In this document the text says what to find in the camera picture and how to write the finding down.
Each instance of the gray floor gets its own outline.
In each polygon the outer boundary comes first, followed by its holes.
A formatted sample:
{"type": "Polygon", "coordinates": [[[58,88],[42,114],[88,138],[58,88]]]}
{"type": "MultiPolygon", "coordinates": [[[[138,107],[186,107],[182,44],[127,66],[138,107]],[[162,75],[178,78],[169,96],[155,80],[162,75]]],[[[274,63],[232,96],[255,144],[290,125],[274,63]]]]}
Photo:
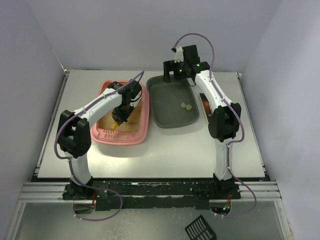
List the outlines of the gray floor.
{"type": "MultiPolygon", "coordinates": [[[[232,203],[240,213],[252,202],[232,203]]],[[[258,202],[254,211],[237,218],[217,218],[209,210],[194,208],[125,209],[102,222],[73,217],[72,203],[28,203],[16,240],[188,240],[185,227],[199,215],[207,220],[219,240],[282,240],[273,201],[258,202]]],[[[94,212],[102,218],[112,211],[94,212]]]]}

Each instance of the yellow object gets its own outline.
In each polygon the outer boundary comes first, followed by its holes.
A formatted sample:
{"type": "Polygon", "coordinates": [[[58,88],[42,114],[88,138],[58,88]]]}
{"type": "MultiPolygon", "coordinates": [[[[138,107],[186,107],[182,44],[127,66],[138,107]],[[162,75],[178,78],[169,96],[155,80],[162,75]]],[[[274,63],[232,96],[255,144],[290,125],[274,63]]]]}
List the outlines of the yellow object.
{"type": "Polygon", "coordinates": [[[117,127],[118,127],[118,123],[115,122],[115,123],[113,123],[113,124],[111,125],[110,130],[111,130],[111,131],[114,131],[114,130],[116,130],[117,127]]]}

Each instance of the plastic tray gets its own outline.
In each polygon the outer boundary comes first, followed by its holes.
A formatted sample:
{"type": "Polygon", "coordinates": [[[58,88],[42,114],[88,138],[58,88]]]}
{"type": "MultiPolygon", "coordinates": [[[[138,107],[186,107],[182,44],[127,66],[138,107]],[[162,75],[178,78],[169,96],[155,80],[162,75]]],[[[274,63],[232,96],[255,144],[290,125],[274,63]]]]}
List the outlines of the plastic tray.
{"type": "Polygon", "coordinates": [[[163,81],[163,76],[150,78],[146,88],[150,94],[150,108],[154,122],[163,129],[174,129],[193,124],[199,117],[198,106],[187,80],[163,81]],[[191,110],[181,107],[181,103],[191,105],[191,110]]]}
{"type": "MultiPolygon", "coordinates": [[[[98,95],[100,95],[114,81],[102,83],[98,95]]],[[[104,115],[91,128],[91,138],[98,143],[110,145],[135,145],[141,143],[147,135],[149,123],[149,93],[145,86],[142,87],[142,99],[128,118],[128,122],[111,131],[109,127],[114,121],[111,112],[104,115]]]]}

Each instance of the pink tray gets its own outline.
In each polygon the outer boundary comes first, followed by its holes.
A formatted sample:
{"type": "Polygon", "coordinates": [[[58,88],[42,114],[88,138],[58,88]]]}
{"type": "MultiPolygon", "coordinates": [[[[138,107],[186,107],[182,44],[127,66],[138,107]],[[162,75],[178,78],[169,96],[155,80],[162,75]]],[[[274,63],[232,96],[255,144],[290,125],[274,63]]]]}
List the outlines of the pink tray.
{"type": "MultiPolygon", "coordinates": [[[[114,81],[107,80],[103,82],[98,95],[100,95],[112,82],[114,81]]],[[[121,84],[127,83],[127,81],[118,82],[121,84]]],[[[149,93],[145,86],[142,84],[140,85],[142,87],[142,104],[138,131],[111,131],[98,128],[98,124],[95,123],[90,131],[91,138],[95,142],[110,145],[135,145],[141,143],[146,138],[149,122],[149,93]]]]}

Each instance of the colored wire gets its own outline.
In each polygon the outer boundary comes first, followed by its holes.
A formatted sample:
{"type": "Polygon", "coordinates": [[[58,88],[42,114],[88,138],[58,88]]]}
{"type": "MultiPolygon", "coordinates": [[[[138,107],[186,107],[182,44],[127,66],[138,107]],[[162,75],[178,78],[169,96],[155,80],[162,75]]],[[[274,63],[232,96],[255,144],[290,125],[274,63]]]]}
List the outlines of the colored wire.
{"type": "Polygon", "coordinates": [[[121,195],[115,191],[115,190],[112,190],[110,188],[104,188],[104,187],[96,187],[96,186],[89,186],[89,185],[86,185],[84,184],[83,182],[81,182],[77,176],[75,175],[75,172],[74,172],[74,169],[73,169],[73,166],[72,166],[72,161],[71,161],[71,157],[68,157],[68,156],[60,156],[59,153],[58,153],[58,139],[62,133],[62,131],[65,129],[65,127],[72,121],[74,120],[75,118],[77,118],[78,116],[81,116],[82,114],[84,114],[86,111],[88,111],[90,108],[92,108],[93,106],[95,106],[97,103],[99,103],[102,99],[104,98],[107,98],[113,94],[116,94],[118,91],[120,91],[121,89],[125,88],[127,85],[129,85],[130,83],[132,83],[135,79],[137,79],[139,77],[139,80],[141,80],[142,76],[144,75],[145,71],[141,71],[137,76],[135,76],[134,78],[132,78],[130,81],[128,81],[126,84],[124,84],[123,86],[119,87],[118,89],[116,89],[115,91],[113,92],[110,92],[108,94],[106,94],[105,96],[101,96],[99,98],[97,98],[95,101],[93,101],[90,105],[88,105],[84,110],[80,111],[79,113],[73,115],[72,117],[70,117],[62,126],[61,128],[59,129],[58,133],[56,134],[56,138],[55,138],[55,141],[54,141],[54,153],[55,155],[59,158],[59,159],[68,159],[68,163],[69,163],[69,168],[70,168],[70,172],[71,172],[71,176],[73,177],[73,179],[81,186],[85,187],[85,188],[88,188],[88,189],[93,189],[93,190],[104,190],[104,191],[107,191],[107,192],[111,192],[111,193],[114,193],[115,195],[117,195],[120,199],[120,207],[119,209],[112,215],[108,216],[108,217],[105,217],[105,218],[100,218],[100,219],[91,219],[91,218],[86,218],[86,217],[80,217],[79,215],[76,214],[76,207],[73,206],[73,213],[74,213],[74,217],[80,219],[80,220],[85,220],[85,221],[90,221],[90,222],[100,222],[100,221],[104,221],[104,220],[108,220],[108,219],[111,219],[113,218],[114,216],[116,216],[120,210],[122,209],[122,206],[123,206],[123,198],[121,197],[121,195]]]}
{"type": "Polygon", "coordinates": [[[240,128],[241,128],[241,138],[238,139],[238,140],[231,140],[230,142],[228,142],[227,144],[227,148],[226,148],[226,166],[228,168],[228,171],[230,173],[230,175],[236,180],[238,181],[239,183],[241,183],[243,186],[245,186],[252,194],[253,198],[254,198],[254,203],[252,205],[251,208],[249,208],[247,211],[245,212],[242,212],[242,213],[238,213],[238,214],[233,214],[233,215],[227,215],[227,216],[223,216],[223,215],[220,215],[220,214],[217,214],[218,216],[221,216],[221,217],[225,217],[225,218],[232,218],[232,217],[240,217],[240,216],[243,216],[245,214],[248,214],[250,213],[253,209],[255,209],[256,205],[257,205],[257,197],[254,193],[254,191],[252,191],[252,189],[247,185],[245,184],[243,181],[241,181],[239,178],[237,178],[233,172],[231,171],[231,168],[230,168],[230,147],[231,147],[231,144],[234,144],[234,143],[241,143],[244,139],[245,139],[245,128],[244,128],[244,125],[239,117],[239,115],[236,113],[236,111],[234,110],[234,108],[225,100],[225,98],[223,97],[222,93],[219,91],[219,89],[217,88],[215,82],[213,81],[212,79],[212,72],[213,72],[213,67],[214,67],[214,61],[215,61],[215,49],[214,49],[214,46],[212,45],[211,41],[205,37],[204,35],[202,34],[199,34],[199,33],[195,33],[195,32],[191,32],[191,33],[187,33],[185,35],[183,35],[182,37],[180,37],[174,44],[174,48],[178,45],[178,43],[181,41],[181,39],[183,39],[184,37],[186,36],[190,36],[190,35],[195,35],[195,36],[199,36],[203,39],[205,39],[210,47],[211,47],[211,51],[212,51],[212,60],[211,60],[211,63],[210,63],[210,69],[209,69],[209,77],[210,77],[210,81],[214,87],[214,89],[216,90],[216,92],[218,93],[218,95],[220,96],[220,98],[223,100],[223,102],[229,107],[229,109],[232,111],[232,113],[234,114],[235,118],[237,119],[237,121],[239,122],[239,125],[240,125],[240,128]]]}

